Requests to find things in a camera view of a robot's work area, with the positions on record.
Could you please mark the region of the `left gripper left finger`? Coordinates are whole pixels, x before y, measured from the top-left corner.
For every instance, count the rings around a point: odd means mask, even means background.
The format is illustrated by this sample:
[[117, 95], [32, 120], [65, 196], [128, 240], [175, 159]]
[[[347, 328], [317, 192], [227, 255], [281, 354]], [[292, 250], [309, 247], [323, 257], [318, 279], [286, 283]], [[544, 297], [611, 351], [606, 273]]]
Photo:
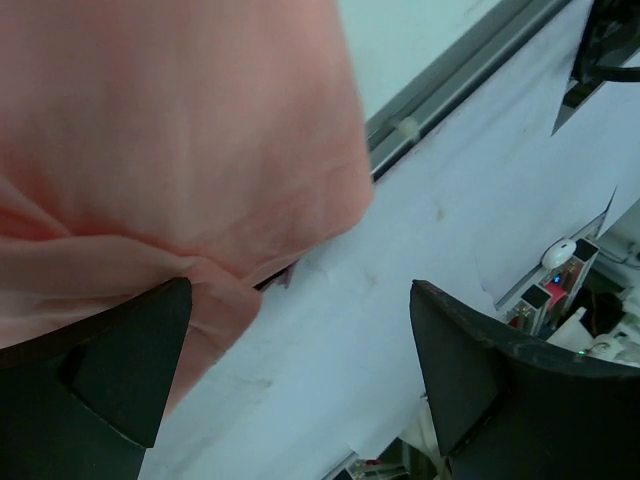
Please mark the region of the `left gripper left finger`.
[[2, 478], [137, 478], [156, 441], [191, 310], [191, 282], [174, 278], [2, 349]]

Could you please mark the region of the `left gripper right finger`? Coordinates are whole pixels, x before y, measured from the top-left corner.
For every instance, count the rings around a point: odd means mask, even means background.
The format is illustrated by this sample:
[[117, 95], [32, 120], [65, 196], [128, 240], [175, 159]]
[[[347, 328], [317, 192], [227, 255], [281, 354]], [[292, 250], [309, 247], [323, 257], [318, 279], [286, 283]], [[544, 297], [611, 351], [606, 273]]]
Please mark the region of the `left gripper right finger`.
[[410, 317], [454, 478], [638, 477], [636, 368], [551, 345], [423, 280]]

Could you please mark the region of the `pink t-shirt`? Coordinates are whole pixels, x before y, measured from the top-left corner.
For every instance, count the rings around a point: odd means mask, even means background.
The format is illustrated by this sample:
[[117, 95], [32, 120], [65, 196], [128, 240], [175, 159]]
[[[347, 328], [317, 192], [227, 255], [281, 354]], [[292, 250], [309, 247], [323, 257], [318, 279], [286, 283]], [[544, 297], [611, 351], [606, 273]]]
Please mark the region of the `pink t-shirt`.
[[3, 345], [187, 277], [174, 408], [372, 196], [334, 2], [2, 3]]

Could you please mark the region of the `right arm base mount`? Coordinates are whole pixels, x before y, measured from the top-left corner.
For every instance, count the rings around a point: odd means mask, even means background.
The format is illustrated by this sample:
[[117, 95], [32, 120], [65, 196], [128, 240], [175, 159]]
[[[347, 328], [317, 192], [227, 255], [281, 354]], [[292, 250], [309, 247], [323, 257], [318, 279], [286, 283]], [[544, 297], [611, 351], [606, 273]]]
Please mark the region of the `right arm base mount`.
[[638, 83], [639, 68], [627, 64], [638, 52], [639, 2], [594, 2], [553, 130], [558, 131], [603, 84]]

